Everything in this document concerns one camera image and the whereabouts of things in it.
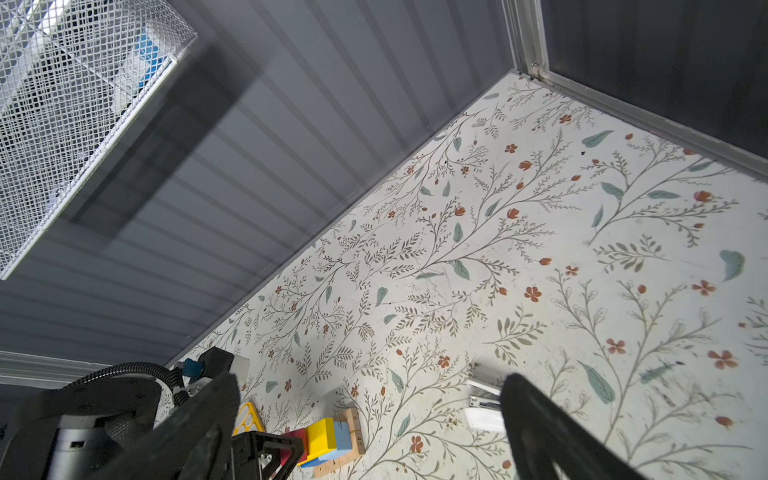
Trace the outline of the wood block with holes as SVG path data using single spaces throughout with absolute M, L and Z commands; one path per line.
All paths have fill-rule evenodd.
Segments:
M 359 411 L 347 408 L 333 420 L 336 449 L 322 457 L 323 462 L 313 467 L 313 477 L 323 478 L 361 459 L 366 452 L 362 438 Z

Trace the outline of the magenta cube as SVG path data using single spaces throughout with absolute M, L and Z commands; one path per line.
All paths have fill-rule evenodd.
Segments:
M 302 465 L 308 456 L 308 435 L 305 428 L 284 432 L 281 437 L 285 440 L 284 449 L 280 454 L 280 464 L 286 466 L 297 456 L 296 463 Z

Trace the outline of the light blue cube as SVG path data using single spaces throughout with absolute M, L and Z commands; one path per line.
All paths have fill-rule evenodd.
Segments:
M 334 434 L 336 439 L 336 450 L 352 451 L 352 438 L 350 426 L 346 421 L 334 422 Z

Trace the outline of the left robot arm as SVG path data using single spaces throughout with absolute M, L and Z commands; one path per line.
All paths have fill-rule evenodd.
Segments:
M 154 380 L 119 377 L 31 397 L 8 429 L 2 478 L 286 479 L 304 453 L 295 437 L 234 432 L 232 374 L 157 423 L 160 393 Z

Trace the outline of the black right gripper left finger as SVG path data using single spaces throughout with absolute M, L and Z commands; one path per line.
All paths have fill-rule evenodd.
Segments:
M 237 378 L 221 375 L 93 479 L 231 479 Z

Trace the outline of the yellow rectangular block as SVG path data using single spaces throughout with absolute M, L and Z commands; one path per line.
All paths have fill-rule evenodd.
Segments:
M 335 422 L 324 418 L 305 428 L 307 439 L 306 462 L 317 460 L 337 450 Z

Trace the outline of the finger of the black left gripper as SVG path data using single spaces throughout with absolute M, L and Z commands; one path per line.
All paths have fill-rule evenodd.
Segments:
M 251 431 L 232 438 L 230 478 L 289 479 L 298 466 L 294 456 L 286 466 L 280 464 L 285 440 L 281 435 Z

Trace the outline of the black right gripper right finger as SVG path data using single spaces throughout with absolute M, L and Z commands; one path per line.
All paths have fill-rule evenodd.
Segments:
M 501 414 L 521 479 L 640 479 L 521 374 L 506 377 Z

